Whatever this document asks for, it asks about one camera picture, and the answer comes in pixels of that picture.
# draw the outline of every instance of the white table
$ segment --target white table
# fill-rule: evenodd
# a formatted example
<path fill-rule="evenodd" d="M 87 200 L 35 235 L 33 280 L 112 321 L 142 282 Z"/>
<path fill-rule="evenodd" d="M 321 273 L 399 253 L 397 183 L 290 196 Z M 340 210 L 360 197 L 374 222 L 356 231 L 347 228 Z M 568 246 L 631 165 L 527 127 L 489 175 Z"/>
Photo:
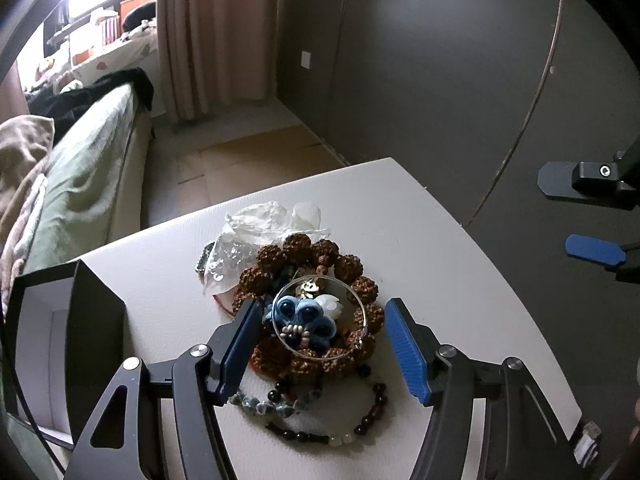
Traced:
<path fill-rule="evenodd" d="M 82 259 L 127 304 L 133 351 L 146 362 L 175 358 L 206 342 L 228 317 L 204 296 L 194 266 L 202 247 L 223 226 L 226 212 L 278 200 L 311 201 L 322 225 L 343 253 L 361 257 L 365 274 L 380 286 L 379 303 L 400 296 L 415 320 L 443 343 L 469 357 L 526 363 L 569 436 L 580 409 L 537 326 L 494 265 L 442 206 L 391 159 L 312 176 L 231 200 L 142 231 Z M 409 395 L 386 336 L 379 338 L 374 373 L 388 384 L 390 405 L 379 426 L 356 445 L 337 449 L 291 445 L 227 405 L 216 414 L 239 480 L 409 478 L 422 445 L 430 409 Z M 372 393 L 357 378 L 344 396 L 325 395 L 315 405 L 322 425 L 352 431 L 368 410 Z M 252 372 L 242 387 L 260 398 L 270 384 Z M 165 446 L 172 478 L 183 478 L 170 400 L 163 401 Z M 311 410 L 301 429 L 318 421 Z M 476 400 L 463 478 L 475 479 L 482 443 L 484 401 Z"/>

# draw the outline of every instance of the screw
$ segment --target screw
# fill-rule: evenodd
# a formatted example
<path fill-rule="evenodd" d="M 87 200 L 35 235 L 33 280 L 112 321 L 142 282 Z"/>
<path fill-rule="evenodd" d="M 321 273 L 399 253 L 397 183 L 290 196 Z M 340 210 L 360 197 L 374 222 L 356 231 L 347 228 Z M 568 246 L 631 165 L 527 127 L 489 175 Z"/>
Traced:
<path fill-rule="evenodd" d="M 438 349 L 438 353 L 442 357 L 455 357 L 455 355 L 458 353 L 458 351 L 451 345 L 442 345 Z"/>
<path fill-rule="evenodd" d="M 194 345 L 189 350 L 189 353 L 194 357 L 202 357 L 209 351 L 209 347 L 207 345 L 203 345 L 200 343 L 199 345 Z"/>
<path fill-rule="evenodd" d="M 521 370 L 522 369 L 522 361 L 517 357 L 509 357 L 507 359 L 507 366 L 511 368 L 511 370 Z"/>
<path fill-rule="evenodd" d="M 126 359 L 124 359 L 124 362 L 122 363 L 122 367 L 125 370 L 135 370 L 136 368 L 138 368 L 139 364 L 140 364 L 140 359 L 138 359 L 137 357 L 127 357 Z"/>

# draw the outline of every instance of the open box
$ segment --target open box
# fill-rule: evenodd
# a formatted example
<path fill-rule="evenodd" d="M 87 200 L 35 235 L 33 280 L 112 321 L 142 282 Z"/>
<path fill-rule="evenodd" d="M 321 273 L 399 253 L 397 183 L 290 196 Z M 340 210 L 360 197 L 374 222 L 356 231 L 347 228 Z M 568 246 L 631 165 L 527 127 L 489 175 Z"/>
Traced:
<path fill-rule="evenodd" d="M 5 319 L 25 400 L 43 436 L 73 449 L 122 363 L 124 302 L 81 260 L 16 278 Z M 30 428 L 4 370 L 7 411 Z"/>

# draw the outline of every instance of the dark gray wall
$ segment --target dark gray wall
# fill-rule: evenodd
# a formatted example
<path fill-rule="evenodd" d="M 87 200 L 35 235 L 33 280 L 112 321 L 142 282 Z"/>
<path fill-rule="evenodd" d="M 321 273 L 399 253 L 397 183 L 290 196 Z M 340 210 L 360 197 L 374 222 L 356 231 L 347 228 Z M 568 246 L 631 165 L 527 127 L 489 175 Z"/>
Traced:
<path fill-rule="evenodd" d="M 566 257 L 564 240 L 638 240 L 640 212 L 546 200 L 536 176 L 550 160 L 610 160 L 629 146 L 640 132 L 640 86 L 584 0 L 565 0 L 553 66 L 522 142 L 468 232 L 526 305 L 612 457 L 628 439 L 638 397 L 640 286 Z"/>
<path fill-rule="evenodd" d="M 286 3 L 282 101 L 348 161 L 392 156 L 467 222 L 532 103 L 558 0 Z M 300 67 L 302 48 L 311 70 Z M 563 243 L 571 233 L 633 241 L 639 216 L 547 201 L 536 175 L 548 160 L 607 160 L 628 146 L 639 131 L 640 86 L 583 0 L 565 2 L 553 66 L 522 142 L 468 230 L 538 323 L 585 418 L 602 427 L 610 463 L 638 396 L 640 288 L 568 259 Z"/>

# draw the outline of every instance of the wall outlet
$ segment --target wall outlet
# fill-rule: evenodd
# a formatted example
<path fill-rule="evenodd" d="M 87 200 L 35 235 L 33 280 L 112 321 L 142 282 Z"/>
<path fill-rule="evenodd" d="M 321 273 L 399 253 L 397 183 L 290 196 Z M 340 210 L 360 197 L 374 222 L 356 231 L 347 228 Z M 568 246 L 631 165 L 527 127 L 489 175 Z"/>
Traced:
<path fill-rule="evenodd" d="M 302 56 L 300 57 L 300 66 L 306 68 L 307 70 L 311 68 L 311 52 L 307 52 L 306 50 L 302 51 Z"/>

